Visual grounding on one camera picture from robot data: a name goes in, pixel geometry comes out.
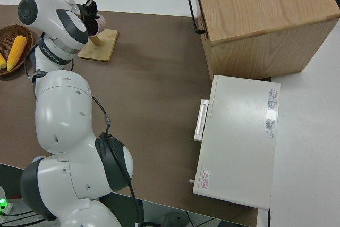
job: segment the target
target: white table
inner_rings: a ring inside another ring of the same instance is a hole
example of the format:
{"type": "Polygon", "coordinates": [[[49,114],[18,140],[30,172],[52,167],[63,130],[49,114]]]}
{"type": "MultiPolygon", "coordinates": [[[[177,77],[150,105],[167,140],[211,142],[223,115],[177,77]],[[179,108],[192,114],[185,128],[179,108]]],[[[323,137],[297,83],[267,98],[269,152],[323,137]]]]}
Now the white table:
{"type": "Polygon", "coordinates": [[[272,81],[282,86],[271,225],[340,226],[340,27],[304,71],[272,81]]]}

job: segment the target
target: corn cob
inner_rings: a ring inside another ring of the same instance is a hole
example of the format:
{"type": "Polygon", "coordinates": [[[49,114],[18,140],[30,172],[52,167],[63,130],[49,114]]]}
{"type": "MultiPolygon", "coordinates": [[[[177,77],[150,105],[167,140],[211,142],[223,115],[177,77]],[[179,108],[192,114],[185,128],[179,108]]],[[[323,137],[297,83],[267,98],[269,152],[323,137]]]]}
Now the corn cob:
{"type": "Polygon", "coordinates": [[[0,69],[4,69],[5,67],[7,67],[7,62],[4,56],[2,56],[2,54],[0,53],[0,69]]]}
{"type": "Polygon", "coordinates": [[[14,40],[10,54],[7,60],[7,71],[11,71],[15,65],[18,63],[25,45],[27,43],[27,38],[23,36],[17,36],[14,40]]]}

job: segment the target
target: green light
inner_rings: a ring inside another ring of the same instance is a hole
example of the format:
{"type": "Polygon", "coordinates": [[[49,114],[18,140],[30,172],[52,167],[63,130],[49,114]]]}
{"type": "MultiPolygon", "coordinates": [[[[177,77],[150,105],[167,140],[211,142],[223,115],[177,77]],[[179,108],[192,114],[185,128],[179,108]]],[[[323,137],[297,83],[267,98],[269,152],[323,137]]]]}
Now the green light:
{"type": "Polygon", "coordinates": [[[7,207],[7,200],[0,199],[0,210],[4,210],[7,207]]]}

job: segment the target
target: black drawer handle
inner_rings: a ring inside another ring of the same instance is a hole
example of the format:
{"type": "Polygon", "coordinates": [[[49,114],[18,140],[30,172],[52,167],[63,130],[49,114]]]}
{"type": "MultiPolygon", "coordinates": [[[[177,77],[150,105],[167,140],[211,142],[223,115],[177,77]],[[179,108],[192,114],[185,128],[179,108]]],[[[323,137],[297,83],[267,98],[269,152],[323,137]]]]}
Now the black drawer handle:
{"type": "Polygon", "coordinates": [[[200,35],[201,35],[201,34],[205,34],[205,33],[206,33],[205,29],[199,30],[199,29],[197,28],[196,22],[195,22],[195,17],[193,16],[193,10],[192,10],[191,1],[190,1],[190,0],[188,0],[188,1],[189,1],[189,7],[190,7],[190,12],[191,12],[191,18],[192,18],[193,26],[194,26],[194,28],[195,28],[195,32],[196,32],[197,34],[200,34],[200,35]]]}

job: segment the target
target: warning label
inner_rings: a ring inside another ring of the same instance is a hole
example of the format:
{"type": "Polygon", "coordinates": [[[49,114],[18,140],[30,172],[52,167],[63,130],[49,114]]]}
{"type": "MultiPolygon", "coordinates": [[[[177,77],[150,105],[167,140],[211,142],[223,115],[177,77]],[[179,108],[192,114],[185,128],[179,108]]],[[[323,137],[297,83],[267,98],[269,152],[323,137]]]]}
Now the warning label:
{"type": "Polygon", "coordinates": [[[201,190],[208,190],[209,189],[209,182],[210,182],[211,171],[210,170],[203,170],[202,177],[201,177],[201,190]]]}
{"type": "Polygon", "coordinates": [[[267,115],[266,115],[266,134],[269,138],[275,136],[276,115],[277,115],[278,92],[272,89],[268,95],[267,115]]]}

